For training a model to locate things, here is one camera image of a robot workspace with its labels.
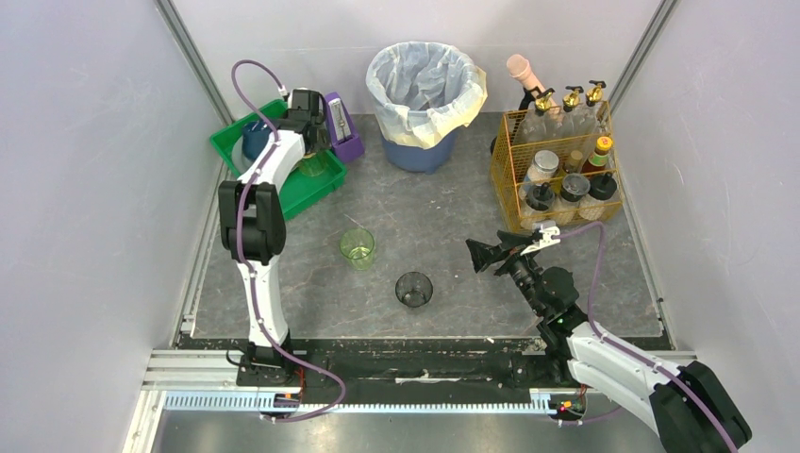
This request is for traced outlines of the spice jar black lid powder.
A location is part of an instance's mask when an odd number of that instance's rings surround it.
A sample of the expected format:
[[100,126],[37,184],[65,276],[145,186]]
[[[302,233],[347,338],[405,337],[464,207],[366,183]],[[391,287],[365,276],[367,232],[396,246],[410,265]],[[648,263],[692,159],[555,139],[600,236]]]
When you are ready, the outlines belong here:
[[554,200],[555,193],[550,183],[544,182],[532,186],[521,202],[520,227],[523,230],[531,231],[537,223],[545,221]]

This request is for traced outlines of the amber glass cup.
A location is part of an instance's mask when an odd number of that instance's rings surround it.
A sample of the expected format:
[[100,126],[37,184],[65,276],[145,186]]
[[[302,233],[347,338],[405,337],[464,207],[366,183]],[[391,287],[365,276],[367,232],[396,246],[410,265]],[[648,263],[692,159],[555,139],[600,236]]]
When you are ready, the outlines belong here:
[[325,154],[322,152],[312,153],[304,156],[297,165],[297,169],[303,176],[320,176],[327,168]]

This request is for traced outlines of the blue snack bag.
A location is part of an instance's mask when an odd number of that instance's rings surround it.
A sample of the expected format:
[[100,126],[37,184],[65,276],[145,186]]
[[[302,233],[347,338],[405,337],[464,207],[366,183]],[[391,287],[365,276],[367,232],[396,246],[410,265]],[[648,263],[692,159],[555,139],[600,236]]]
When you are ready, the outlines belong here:
[[250,162],[255,161],[270,140],[272,130],[262,120],[256,120],[242,127],[242,156]]

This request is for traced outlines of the dark grey glass cup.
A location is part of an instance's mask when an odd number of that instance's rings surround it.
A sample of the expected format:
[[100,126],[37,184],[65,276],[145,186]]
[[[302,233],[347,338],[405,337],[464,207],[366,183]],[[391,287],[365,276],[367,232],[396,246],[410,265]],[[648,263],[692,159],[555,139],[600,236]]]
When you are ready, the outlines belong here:
[[395,282],[397,300],[413,309],[426,305],[432,298],[433,290],[430,278],[421,272],[404,273]]

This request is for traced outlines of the white blue canister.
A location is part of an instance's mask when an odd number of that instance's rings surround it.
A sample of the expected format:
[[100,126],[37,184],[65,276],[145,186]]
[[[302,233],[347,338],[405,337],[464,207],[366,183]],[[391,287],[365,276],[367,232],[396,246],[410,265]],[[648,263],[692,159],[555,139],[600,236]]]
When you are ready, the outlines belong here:
[[538,151],[525,173],[525,183],[536,183],[552,178],[559,167],[559,157],[551,150]]

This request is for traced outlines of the spice jar black lid beans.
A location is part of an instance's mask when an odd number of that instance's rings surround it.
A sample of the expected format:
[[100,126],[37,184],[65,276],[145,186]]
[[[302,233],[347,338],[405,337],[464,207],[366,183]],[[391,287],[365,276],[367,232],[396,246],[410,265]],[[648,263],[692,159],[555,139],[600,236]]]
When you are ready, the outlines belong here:
[[612,172],[592,176],[590,188],[579,202],[578,214],[587,221],[598,221],[606,211],[607,202],[617,193],[618,183]]

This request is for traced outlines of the small yellow oil bottle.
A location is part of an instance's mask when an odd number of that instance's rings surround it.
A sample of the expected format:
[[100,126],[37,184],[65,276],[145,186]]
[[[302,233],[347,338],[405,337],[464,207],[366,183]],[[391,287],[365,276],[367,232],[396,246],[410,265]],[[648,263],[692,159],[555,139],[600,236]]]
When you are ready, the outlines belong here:
[[564,159],[559,166],[558,176],[564,177],[566,175],[579,172],[581,169],[583,154],[579,150],[573,150]]

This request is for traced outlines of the glass oil bottle dark liquid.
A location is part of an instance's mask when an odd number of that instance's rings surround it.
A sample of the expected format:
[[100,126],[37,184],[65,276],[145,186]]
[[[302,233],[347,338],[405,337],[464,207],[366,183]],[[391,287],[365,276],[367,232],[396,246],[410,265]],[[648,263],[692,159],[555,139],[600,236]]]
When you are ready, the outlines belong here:
[[549,88],[536,95],[532,113],[525,116],[519,127],[517,144],[538,143],[550,139],[555,126],[548,111],[551,109],[551,97],[554,92],[553,88]]

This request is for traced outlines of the red sauce bottle yellow cap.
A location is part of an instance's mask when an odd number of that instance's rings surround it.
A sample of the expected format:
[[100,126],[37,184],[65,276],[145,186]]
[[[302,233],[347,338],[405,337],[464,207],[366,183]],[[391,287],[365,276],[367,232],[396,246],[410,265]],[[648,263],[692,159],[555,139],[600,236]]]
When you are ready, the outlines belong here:
[[610,136],[600,136],[595,142],[595,146],[585,162],[580,173],[592,174],[603,171],[608,165],[608,158],[613,148],[613,139]]

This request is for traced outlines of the green glass cup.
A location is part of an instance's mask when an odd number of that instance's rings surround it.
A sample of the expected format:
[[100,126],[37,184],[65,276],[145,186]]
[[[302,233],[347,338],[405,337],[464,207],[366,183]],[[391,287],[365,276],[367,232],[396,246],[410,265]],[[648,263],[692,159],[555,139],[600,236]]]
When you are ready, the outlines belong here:
[[356,270],[370,269],[375,260],[375,238],[365,228],[352,228],[346,230],[339,242],[341,254]]

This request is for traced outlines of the clear glass oil bottle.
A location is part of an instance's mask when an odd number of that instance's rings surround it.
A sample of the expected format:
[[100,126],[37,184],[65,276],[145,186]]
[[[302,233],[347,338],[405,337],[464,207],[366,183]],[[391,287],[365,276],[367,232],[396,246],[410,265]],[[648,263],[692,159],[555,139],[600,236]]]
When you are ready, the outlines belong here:
[[562,98],[556,129],[553,132],[554,140],[570,139],[576,135],[579,120],[576,114],[581,104],[581,94],[584,89],[579,85],[566,86],[565,89],[568,93]]

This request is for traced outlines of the glass oil bottle amber residue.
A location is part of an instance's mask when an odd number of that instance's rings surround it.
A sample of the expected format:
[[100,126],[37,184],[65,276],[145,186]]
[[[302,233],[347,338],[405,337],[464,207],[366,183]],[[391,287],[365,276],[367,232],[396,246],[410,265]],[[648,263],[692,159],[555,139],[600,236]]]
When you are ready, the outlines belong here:
[[575,118],[577,137],[591,135],[598,128],[598,111],[602,107],[607,83],[604,80],[590,80],[589,83],[592,86],[585,92],[585,107]]

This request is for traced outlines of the grey round plate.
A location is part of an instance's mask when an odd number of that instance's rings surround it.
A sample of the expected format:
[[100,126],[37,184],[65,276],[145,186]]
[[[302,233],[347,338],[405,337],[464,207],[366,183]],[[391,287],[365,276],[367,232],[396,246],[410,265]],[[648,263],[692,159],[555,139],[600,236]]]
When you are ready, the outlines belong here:
[[239,137],[233,145],[231,161],[238,172],[238,176],[245,174],[252,166],[252,161],[243,154],[243,137]]

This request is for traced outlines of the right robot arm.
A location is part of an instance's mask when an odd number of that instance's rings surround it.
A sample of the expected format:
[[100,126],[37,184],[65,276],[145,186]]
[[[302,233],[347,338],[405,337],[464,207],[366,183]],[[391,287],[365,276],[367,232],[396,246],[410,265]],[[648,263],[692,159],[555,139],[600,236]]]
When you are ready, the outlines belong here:
[[601,327],[592,301],[581,309],[573,274],[535,261],[565,233],[539,226],[527,234],[498,231],[495,245],[466,240],[475,272],[508,276],[539,317],[537,329],[555,378],[568,374],[636,416],[667,452],[736,452],[753,438],[741,411],[710,367],[656,356]]

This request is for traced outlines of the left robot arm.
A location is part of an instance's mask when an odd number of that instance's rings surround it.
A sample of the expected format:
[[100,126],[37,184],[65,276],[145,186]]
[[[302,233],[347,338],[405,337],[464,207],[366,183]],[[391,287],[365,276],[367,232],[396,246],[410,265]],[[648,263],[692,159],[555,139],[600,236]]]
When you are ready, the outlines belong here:
[[249,314],[242,383],[288,383],[296,376],[279,294],[277,268],[287,239],[279,192],[299,162],[325,145],[326,114],[321,93],[292,90],[285,113],[244,127],[242,158],[249,166],[218,188],[221,239],[242,275]]

